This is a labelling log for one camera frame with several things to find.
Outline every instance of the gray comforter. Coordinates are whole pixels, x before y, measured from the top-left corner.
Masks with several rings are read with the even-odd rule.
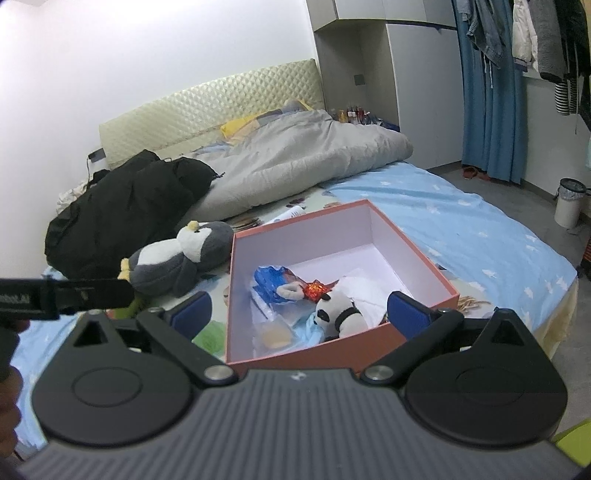
[[[413,146],[377,125],[341,124],[324,110],[285,115],[229,151],[199,155],[221,179],[179,222],[211,222],[280,200],[331,179],[405,160]]]

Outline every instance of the bed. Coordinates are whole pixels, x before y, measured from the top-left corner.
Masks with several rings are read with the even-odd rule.
[[[303,100],[313,109],[323,109],[314,60],[260,69],[182,90],[101,125],[99,132],[111,167],[121,165],[144,148],[161,158],[175,157],[221,140],[220,126],[225,122],[278,108],[292,98]],[[495,306],[513,308],[551,357],[566,337],[576,310],[578,282],[566,259],[477,195],[463,193],[408,163],[379,166],[351,178],[288,192],[285,195],[289,196],[276,197],[228,222],[236,228],[256,226],[295,205],[312,212],[367,198],[440,266],[461,296],[481,302],[471,316],[486,317]],[[57,272],[46,273],[59,278]],[[223,265],[203,275],[187,296],[161,297],[151,302],[169,309],[196,291],[207,291],[213,300],[212,321],[224,326],[228,287],[229,267]],[[57,322],[34,322],[23,334],[15,354],[14,365],[25,380],[19,400],[23,421],[17,430],[19,452],[24,456],[45,442],[30,405],[32,388],[76,319],[62,316]],[[216,355],[223,359],[224,351]]]

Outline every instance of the gray jacket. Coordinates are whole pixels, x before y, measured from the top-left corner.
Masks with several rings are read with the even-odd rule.
[[[538,35],[538,70],[544,80],[560,83],[566,63],[554,0],[530,0],[531,21]]]

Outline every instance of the wardrobe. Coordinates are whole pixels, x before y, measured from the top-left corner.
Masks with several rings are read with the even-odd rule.
[[[411,163],[462,159],[462,64],[451,0],[307,0],[326,108],[400,126]]]

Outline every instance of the pink box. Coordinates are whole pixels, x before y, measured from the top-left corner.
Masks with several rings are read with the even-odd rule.
[[[312,348],[253,358],[250,282],[262,265],[283,265],[305,280],[330,283],[361,267],[391,291],[428,307],[456,308],[459,293],[435,265],[368,200],[339,205],[236,233],[232,249],[226,361],[249,368],[352,368],[368,365],[405,342],[390,323]]]

